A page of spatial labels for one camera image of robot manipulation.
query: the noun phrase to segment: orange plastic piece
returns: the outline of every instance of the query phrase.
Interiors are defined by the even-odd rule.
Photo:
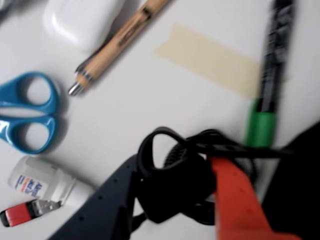
[[[248,177],[226,158],[211,158],[216,176],[216,230],[219,240],[302,240],[272,231]]]

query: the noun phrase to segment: white table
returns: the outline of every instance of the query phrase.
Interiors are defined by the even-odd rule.
[[[143,3],[128,1],[131,11]],[[0,84],[38,70],[59,82],[65,94],[73,83],[74,70],[86,56],[46,34],[42,27],[46,1],[29,2],[0,26]],[[320,2],[299,2],[288,81],[282,91],[277,146],[284,146],[320,119]],[[174,23],[181,23],[259,61],[267,9],[269,0],[175,0],[116,61],[104,75],[105,80],[84,97],[62,98],[65,136],[41,157],[99,186],[137,152],[146,134],[159,126],[171,127],[185,137],[217,128],[241,142],[251,101],[159,58],[154,49],[168,39]],[[158,140],[158,166],[172,144],[166,138]],[[4,210],[29,198],[7,186],[11,170],[24,155],[3,141],[0,153],[0,209]],[[275,163],[265,166],[260,199],[274,168]],[[64,207],[14,228],[0,227],[1,239],[46,239],[74,211]],[[161,225],[145,223],[132,239],[212,240],[214,235],[214,227],[178,215]]]

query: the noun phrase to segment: scissors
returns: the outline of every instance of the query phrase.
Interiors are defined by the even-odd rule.
[[[23,97],[24,82],[30,78],[41,78],[49,86],[50,97],[43,104],[32,104]],[[0,115],[0,138],[26,154],[39,154],[47,149],[57,131],[57,120],[52,115],[59,106],[59,97],[52,81],[41,72],[27,72],[0,86],[0,108],[24,108],[44,113],[40,117],[17,118]],[[48,139],[39,149],[31,149],[22,140],[22,127],[32,123],[42,124],[48,129]]]

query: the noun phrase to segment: white bottle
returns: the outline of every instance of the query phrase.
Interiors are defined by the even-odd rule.
[[[126,0],[49,0],[44,14],[46,31],[92,54],[106,40]]]
[[[90,185],[62,169],[31,156],[25,156],[18,162],[8,184],[34,198],[61,202],[75,208],[80,208],[95,192]]]

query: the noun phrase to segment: glue bottle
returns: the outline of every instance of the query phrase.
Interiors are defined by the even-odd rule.
[[[40,158],[23,157],[13,169],[8,184],[18,192],[80,208],[94,189]]]

